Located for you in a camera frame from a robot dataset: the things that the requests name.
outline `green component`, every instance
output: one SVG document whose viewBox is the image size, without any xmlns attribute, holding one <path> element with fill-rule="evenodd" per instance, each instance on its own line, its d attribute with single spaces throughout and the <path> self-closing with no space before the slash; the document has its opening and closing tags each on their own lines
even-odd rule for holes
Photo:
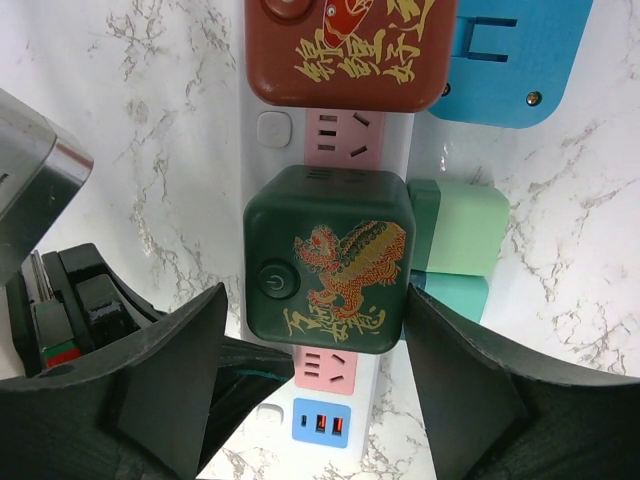
<svg viewBox="0 0 640 480">
<path fill-rule="evenodd" d="M 78 345 L 75 341 L 69 340 L 68 342 L 61 343 L 60 345 L 56 345 L 55 347 L 47 348 L 42 352 L 42 356 L 45 360 L 49 360 L 56 355 L 60 355 L 61 353 L 67 352 L 72 348 L 76 348 Z"/>
<path fill-rule="evenodd" d="M 414 238 L 397 175 L 285 169 L 244 212 L 249 328 L 272 342 L 388 351 L 400 337 Z"/>
<path fill-rule="evenodd" d="M 478 185 L 412 180 L 409 194 L 418 232 L 413 269 L 491 273 L 509 220 L 509 201 L 502 193 Z"/>
<path fill-rule="evenodd" d="M 480 323 L 489 297 L 489 284 L 484 277 L 427 273 L 425 291 L 457 314 Z"/>
</svg>

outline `blue usb panel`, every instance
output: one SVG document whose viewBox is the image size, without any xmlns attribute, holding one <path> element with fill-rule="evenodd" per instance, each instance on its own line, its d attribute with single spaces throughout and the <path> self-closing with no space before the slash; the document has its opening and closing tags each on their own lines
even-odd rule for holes
<svg viewBox="0 0 640 480">
<path fill-rule="evenodd" d="M 296 398 L 293 401 L 294 440 L 346 448 L 349 443 L 351 409 L 337 403 Z"/>
<path fill-rule="evenodd" d="M 445 120 L 526 128 L 560 104 L 593 0 L 460 0 Z"/>
</svg>

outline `marble surface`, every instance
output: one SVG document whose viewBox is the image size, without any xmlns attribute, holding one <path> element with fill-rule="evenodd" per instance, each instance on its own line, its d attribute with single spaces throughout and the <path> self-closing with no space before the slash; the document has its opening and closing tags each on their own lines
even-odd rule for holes
<svg viewBox="0 0 640 480">
<path fill-rule="evenodd" d="M 236 6 L 0 3 L 0 88 L 73 132 L 96 161 L 40 249 L 96 243 L 159 308 L 224 281 L 232 334 L 242 210 Z M 495 185 L 512 204 L 486 326 L 549 355 L 636 376 L 639 15 L 640 0 L 595 0 L 565 99 L 546 122 L 515 131 L 423 113 L 409 165 L 410 177 Z M 434 478 L 404 344 L 382 359 L 373 417 L 361 465 L 286 465 L 244 442 L 241 428 L 202 478 Z"/>
</svg>

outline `usb port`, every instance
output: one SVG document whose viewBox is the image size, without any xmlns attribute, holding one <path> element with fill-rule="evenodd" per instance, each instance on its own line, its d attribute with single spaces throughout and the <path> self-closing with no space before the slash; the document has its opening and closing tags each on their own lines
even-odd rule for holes
<svg viewBox="0 0 640 480">
<path fill-rule="evenodd" d="M 327 416 L 318 415 L 316 417 L 316 432 L 324 433 L 326 429 L 327 429 Z"/>
<path fill-rule="evenodd" d="M 338 437 L 342 436 L 342 424 L 343 424 L 343 420 L 341 418 L 334 418 L 333 419 L 333 431 L 331 433 L 333 433 L 334 435 L 337 435 Z"/>
</svg>

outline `screw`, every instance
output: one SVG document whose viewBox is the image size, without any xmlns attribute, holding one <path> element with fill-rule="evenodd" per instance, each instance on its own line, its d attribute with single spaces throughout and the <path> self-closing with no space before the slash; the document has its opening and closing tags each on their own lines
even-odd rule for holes
<svg viewBox="0 0 640 480">
<path fill-rule="evenodd" d="M 540 92 L 531 92 L 527 95 L 527 105 L 537 107 L 542 103 L 542 94 Z"/>
</svg>

